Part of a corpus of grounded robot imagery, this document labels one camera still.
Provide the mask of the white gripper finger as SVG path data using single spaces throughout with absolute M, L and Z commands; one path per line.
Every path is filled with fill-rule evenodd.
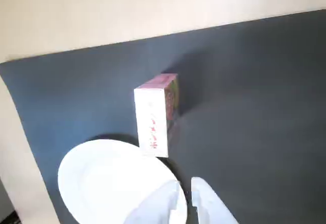
M 212 187 L 200 177 L 191 179 L 192 205 L 197 209 L 199 224 L 238 224 L 238 221 Z
M 186 223 L 186 213 L 177 212 L 179 192 L 179 181 L 164 183 L 133 209 L 124 223 Z

